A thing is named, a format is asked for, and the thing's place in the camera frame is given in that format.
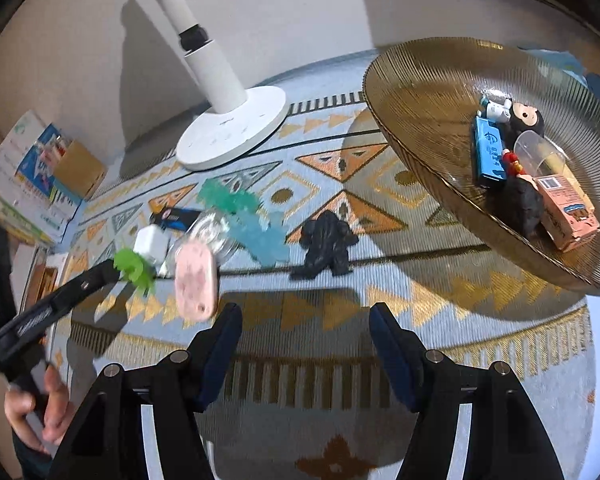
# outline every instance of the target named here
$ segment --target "pink soap bar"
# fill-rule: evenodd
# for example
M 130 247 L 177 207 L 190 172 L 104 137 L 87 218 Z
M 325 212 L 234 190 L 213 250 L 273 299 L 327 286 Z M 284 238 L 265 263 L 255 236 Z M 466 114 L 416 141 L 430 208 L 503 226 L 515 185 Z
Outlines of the pink soap bar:
M 211 250 L 198 240 L 184 244 L 176 254 L 176 306 L 189 321 L 205 321 L 218 304 L 216 264 Z

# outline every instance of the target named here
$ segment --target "amber glass tray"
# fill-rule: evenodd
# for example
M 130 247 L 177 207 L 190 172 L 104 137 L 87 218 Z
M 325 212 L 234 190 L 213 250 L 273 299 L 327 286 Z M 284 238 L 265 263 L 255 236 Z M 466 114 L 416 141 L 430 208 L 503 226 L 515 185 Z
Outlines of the amber glass tray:
M 545 135 L 596 207 L 600 221 L 600 101 L 568 74 L 525 52 L 472 38 L 427 38 L 391 47 L 365 73 L 369 109 L 427 190 L 495 251 L 563 288 L 600 295 L 600 233 L 568 253 L 541 228 L 523 238 L 494 215 L 474 184 L 471 124 L 485 94 L 536 106 Z

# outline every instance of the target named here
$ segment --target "blue gripper pad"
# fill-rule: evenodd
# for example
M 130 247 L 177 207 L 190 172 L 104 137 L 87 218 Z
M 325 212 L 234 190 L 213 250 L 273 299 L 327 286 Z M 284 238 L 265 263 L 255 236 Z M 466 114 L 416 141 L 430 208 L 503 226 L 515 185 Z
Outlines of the blue gripper pad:
M 201 330 L 187 350 L 191 367 L 200 377 L 200 390 L 194 400 L 196 412 L 218 398 L 231 358 L 242 335 L 242 311 L 235 303 L 228 304 L 211 328 Z
M 424 394 L 424 345 L 414 332 L 400 328 L 385 303 L 371 307 L 369 332 L 395 397 L 418 412 Z

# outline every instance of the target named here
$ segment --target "black toy figure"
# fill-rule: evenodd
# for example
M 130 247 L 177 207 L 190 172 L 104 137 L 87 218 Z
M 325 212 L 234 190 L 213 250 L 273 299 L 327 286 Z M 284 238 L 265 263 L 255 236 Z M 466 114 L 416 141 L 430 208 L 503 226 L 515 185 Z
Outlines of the black toy figure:
M 296 280 L 313 280 L 329 267 L 333 276 L 349 274 L 347 249 L 359 241 L 358 235 L 333 211 L 323 211 L 315 220 L 307 220 L 300 232 L 300 246 L 307 250 L 304 265 L 291 273 Z
M 496 214 L 514 231 L 529 238 L 540 223 L 544 200 L 515 153 L 503 150 L 502 164 L 507 171 L 507 181 L 497 195 Z
M 511 119 L 509 121 L 511 129 L 516 134 L 516 138 L 522 132 L 531 130 L 544 137 L 544 119 L 540 110 L 533 106 L 523 105 L 522 103 L 513 103 L 511 106 Z

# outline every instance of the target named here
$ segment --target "black dinosaur toy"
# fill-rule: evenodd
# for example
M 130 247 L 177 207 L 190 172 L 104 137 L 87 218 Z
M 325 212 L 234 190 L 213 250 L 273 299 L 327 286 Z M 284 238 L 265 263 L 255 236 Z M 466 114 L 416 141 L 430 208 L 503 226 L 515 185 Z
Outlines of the black dinosaur toy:
M 315 220 L 307 220 L 300 231 L 300 246 L 307 250 L 304 265 L 291 278 L 313 280 L 329 267 L 333 276 L 349 274 L 348 248 L 358 243 L 358 235 L 333 211 L 323 211 Z

